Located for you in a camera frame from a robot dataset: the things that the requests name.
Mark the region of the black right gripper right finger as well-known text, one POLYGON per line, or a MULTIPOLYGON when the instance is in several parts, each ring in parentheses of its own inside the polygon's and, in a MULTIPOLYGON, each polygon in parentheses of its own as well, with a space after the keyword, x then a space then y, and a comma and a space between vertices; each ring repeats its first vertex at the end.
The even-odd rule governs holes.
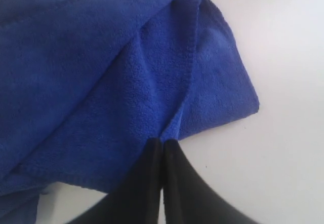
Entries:
POLYGON ((171 139, 164 143, 166 223, 244 224, 255 221, 234 208, 199 176, 171 139))

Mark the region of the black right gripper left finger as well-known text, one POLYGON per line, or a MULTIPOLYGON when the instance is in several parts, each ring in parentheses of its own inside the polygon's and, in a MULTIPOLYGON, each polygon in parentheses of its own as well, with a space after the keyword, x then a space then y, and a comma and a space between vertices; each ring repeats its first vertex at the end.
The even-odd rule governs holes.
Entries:
POLYGON ((120 185, 70 223, 158 223, 162 155, 160 140, 148 139, 141 156, 120 185))

